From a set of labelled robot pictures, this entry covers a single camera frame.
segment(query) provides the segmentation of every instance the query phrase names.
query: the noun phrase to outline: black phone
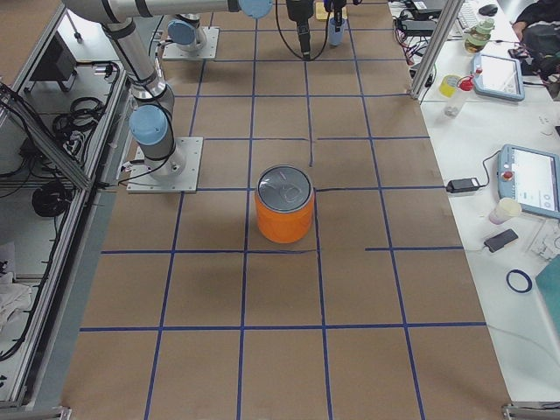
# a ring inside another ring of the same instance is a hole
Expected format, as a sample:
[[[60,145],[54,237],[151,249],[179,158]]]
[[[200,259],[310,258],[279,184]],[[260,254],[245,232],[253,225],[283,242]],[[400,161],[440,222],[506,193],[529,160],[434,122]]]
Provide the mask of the black phone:
[[[488,238],[484,241],[484,244],[488,247],[490,252],[496,252],[499,249],[504,248],[510,242],[515,241],[519,236],[512,229],[504,230],[502,233]]]
[[[525,60],[529,58],[529,54],[524,48],[509,49],[507,53],[512,59]]]

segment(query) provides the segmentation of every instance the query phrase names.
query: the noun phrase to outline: keyboard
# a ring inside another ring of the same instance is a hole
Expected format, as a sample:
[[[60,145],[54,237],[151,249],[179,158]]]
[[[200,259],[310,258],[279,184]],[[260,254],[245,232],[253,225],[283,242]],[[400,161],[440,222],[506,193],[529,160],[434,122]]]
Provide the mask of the keyboard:
[[[462,30],[470,29],[480,21],[478,13],[473,9],[473,5],[468,0],[463,2],[457,19]]]

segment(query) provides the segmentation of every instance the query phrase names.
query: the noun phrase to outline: can lid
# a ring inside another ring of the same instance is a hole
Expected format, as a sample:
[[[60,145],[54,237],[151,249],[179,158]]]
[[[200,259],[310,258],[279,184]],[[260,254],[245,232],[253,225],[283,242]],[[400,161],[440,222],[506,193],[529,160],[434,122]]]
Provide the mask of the can lid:
[[[262,203],[280,213],[301,208],[312,193],[307,176],[291,166],[274,166],[259,179],[257,191]]]

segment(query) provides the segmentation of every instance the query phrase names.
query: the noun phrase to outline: smartphone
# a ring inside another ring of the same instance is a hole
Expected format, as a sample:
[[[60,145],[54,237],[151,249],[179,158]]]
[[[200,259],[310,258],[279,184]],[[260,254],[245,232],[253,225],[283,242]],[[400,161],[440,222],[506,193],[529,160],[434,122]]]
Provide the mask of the smartphone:
[[[499,249],[504,248],[510,242],[515,241],[519,236],[512,229],[503,231],[501,234],[497,234],[492,238],[488,238],[484,241],[484,244],[488,247],[490,252],[496,252]]]

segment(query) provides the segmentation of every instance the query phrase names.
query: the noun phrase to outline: water bottle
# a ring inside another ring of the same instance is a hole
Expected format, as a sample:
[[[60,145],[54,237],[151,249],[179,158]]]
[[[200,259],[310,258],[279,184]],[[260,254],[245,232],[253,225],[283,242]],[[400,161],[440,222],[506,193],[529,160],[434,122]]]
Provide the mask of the water bottle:
[[[465,49],[469,53],[479,53],[488,43],[490,32],[494,28],[494,20],[488,18],[479,22],[466,34]]]
[[[336,23],[334,17],[329,19],[328,27],[328,40],[331,46],[338,46],[342,42],[342,35],[344,35],[344,30],[347,27],[347,20],[342,18],[342,25],[339,30],[336,31]]]
[[[474,89],[473,75],[466,76],[458,81],[457,88],[447,103],[445,104],[444,114],[455,117],[465,105],[470,92]]]

